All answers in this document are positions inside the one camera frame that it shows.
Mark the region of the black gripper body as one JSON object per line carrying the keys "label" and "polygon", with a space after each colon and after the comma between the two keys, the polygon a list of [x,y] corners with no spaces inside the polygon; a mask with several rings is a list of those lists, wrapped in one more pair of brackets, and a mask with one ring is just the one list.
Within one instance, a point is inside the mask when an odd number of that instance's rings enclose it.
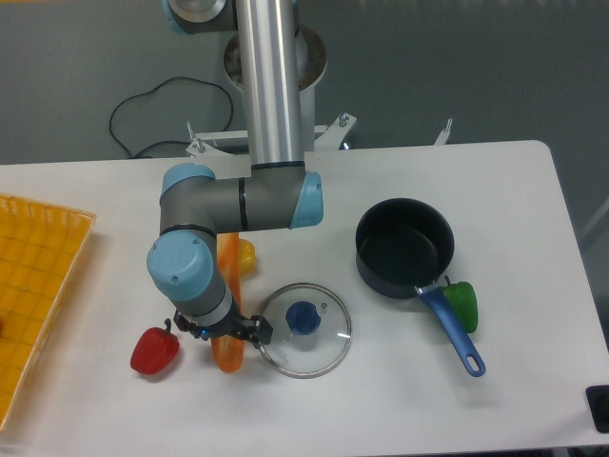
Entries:
{"label": "black gripper body", "polygon": [[249,320],[240,313],[225,316],[213,325],[204,326],[195,317],[188,317],[188,332],[195,338],[203,340],[229,336],[244,340]]}

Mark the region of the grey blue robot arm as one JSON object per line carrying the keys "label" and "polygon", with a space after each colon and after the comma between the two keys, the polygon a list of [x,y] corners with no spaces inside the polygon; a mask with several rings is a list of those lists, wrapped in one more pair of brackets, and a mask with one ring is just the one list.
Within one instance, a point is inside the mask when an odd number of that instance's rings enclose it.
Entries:
{"label": "grey blue robot arm", "polygon": [[228,335],[255,348],[270,343],[262,315],[246,318],[219,271],[222,233],[297,229],[324,217],[321,176],[305,168],[294,1],[237,1],[244,81],[247,177],[219,179],[203,165],[169,169],[159,199],[160,236],[147,254],[154,285],[175,306],[179,330],[207,340]]}

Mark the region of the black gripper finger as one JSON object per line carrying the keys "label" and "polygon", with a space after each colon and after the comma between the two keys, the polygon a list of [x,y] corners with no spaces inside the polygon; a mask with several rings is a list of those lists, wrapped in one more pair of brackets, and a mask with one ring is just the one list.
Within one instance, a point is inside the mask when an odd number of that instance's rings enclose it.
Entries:
{"label": "black gripper finger", "polygon": [[187,332],[193,336],[196,335],[196,325],[190,322],[179,310],[175,311],[173,322],[180,331]]}
{"label": "black gripper finger", "polygon": [[247,320],[246,339],[256,349],[269,345],[272,335],[273,327],[264,316],[254,315]]}

